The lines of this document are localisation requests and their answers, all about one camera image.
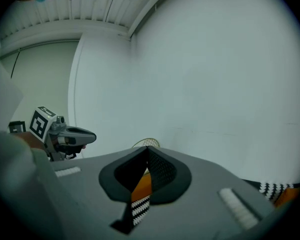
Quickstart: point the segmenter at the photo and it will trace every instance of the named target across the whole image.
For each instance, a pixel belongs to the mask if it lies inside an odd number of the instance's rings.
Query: corrugated ceiling panel
[[[120,25],[130,27],[148,1],[149,0],[131,0],[122,16]]]
[[[1,19],[1,38],[53,21],[92,20],[131,27],[149,0],[16,1]]]

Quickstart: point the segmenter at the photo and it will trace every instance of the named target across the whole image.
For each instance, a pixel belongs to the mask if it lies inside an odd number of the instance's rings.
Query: black and white striped fabric
[[[150,195],[131,204],[133,226],[139,224],[147,214],[150,206]]]
[[[244,180],[249,183],[253,187],[259,190],[260,193],[264,194],[265,198],[268,199],[273,204],[277,201],[280,195],[285,191],[285,189],[290,188],[299,188],[300,183],[297,184],[280,184],[280,183],[272,183],[272,182],[257,182]]]

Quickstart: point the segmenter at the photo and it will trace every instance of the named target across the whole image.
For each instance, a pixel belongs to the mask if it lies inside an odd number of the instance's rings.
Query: textured strip
[[[219,195],[225,205],[230,209],[238,223],[245,229],[251,229],[259,220],[249,209],[239,200],[231,188],[223,188]]]
[[[67,175],[71,175],[71,174],[75,174],[75,173],[79,173],[81,172],[81,169],[79,167],[72,167],[69,169],[64,169],[64,170],[57,170],[55,172],[55,175],[59,178],[59,177],[63,177],[63,176],[67,176]]]
[[[141,214],[140,216],[134,218],[134,219],[133,219],[133,225],[135,226],[135,225],[137,225],[138,223],[140,223],[146,214],[147,214],[147,211],[144,212],[143,214]]]
[[[132,216],[136,216],[137,214],[141,213],[142,211],[145,211],[149,207],[149,201],[145,202],[143,205],[137,207],[136,209],[132,210]]]
[[[132,204],[131,204],[131,207],[133,208],[133,207],[136,207],[137,205],[139,205],[139,204],[141,204],[142,202],[144,202],[146,199],[149,199],[149,195],[148,196],[146,196],[146,197],[144,197],[144,198],[142,198],[142,199],[140,199],[140,200],[138,200],[138,201],[135,201],[135,202],[133,202]]]
[[[273,204],[280,198],[281,194],[287,189],[295,189],[300,188],[300,183],[278,183],[271,181],[251,181],[244,179],[245,182],[249,183],[254,188],[258,189],[260,193],[262,193],[267,200],[272,202]]]

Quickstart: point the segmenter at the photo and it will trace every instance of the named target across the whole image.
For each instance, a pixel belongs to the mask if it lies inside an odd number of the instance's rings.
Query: black cable
[[[108,14],[109,14],[109,12],[110,12],[111,5],[112,5],[112,2],[113,2],[113,1],[114,1],[114,0],[111,0],[110,6],[109,6],[109,10],[108,10],[108,12],[107,12],[107,14],[106,14],[106,17],[105,17],[105,22],[107,22]]]
[[[12,78],[12,75],[14,74],[14,70],[15,70],[15,66],[16,66],[16,63],[17,63],[19,54],[20,54],[20,50],[19,50],[19,52],[18,52],[18,55],[16,56],[16,59],[15,59],[14,65],[13,65],[13,69],[12,69],[12,72],[11,72],[11,78]]]

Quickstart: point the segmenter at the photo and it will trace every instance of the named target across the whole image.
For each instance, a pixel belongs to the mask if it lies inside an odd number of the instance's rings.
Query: ceiling
[[[50,29],[52,23],[89,24],[89,27],[103,23],[103,27],[121,31],[122,36],[131,37],[136,27],[155,6],[158,0],[46,0],[44,2],[14,2],[2,17],[0,36],[4,45],[16,41],[16,34],[28,38],[25,30]]]

